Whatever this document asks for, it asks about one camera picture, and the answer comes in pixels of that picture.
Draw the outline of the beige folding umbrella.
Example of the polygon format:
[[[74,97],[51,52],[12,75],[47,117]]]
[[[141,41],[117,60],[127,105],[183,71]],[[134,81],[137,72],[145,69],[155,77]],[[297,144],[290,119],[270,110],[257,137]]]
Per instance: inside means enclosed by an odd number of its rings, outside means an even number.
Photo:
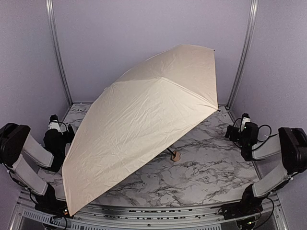
[[[214,50],[178,45],[126,71],[92,103],[62,166],[70,215],[218,109]]]

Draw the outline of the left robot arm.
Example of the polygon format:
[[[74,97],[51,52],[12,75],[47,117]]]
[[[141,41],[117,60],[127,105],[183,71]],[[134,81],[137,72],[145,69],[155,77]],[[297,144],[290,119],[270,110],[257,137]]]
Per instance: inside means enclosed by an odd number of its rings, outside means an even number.
[[[42,179],[30,163],[43,170],[60,171],[66,153],[66,145],[74,137],[72,128],[61,132],[49,129],[43,138],[44,144],[37,142],[27,125],[7,123],[0,129],[0,162],[11,179],[29,191],[35,209],[51,215],[73,218],[65,201],[56,198],[55,188]]]

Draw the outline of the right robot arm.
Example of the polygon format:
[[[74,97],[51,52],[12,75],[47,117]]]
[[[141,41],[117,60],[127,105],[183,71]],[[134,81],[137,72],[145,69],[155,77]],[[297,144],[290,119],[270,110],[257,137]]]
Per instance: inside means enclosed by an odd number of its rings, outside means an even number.
[[[307,169],[307,134],[302,128],[281,127],[260,141],[260,126],[246,122],[241,127],[228,126],[226,138],[239,149],[245,161],[263,161],[277,157],[277,165],[258,182],[248,185],[238,202],[221,206],[224,219],[259,213],[262,202],[285,186],[295,175]]]

